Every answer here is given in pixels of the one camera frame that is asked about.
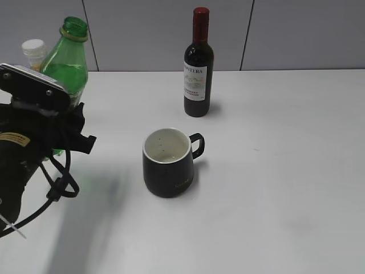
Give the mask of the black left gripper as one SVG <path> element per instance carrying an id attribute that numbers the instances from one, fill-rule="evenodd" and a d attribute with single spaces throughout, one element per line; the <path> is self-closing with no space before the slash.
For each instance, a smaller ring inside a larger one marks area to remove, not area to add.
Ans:
<path id="1" fill-rule="evenodd" d="M 68 165 L 55 159 L 53 149 L 90 154 L 96 142 L 84 136 L 84 103 L 65 114 L 45 117 L 34 111 L 1 105 L 1 225 L 25 225 L 66 195 Z M 51 189 L 47 201 L 24 221 L 17 222 L 22 195 L 40 168 Z"/>

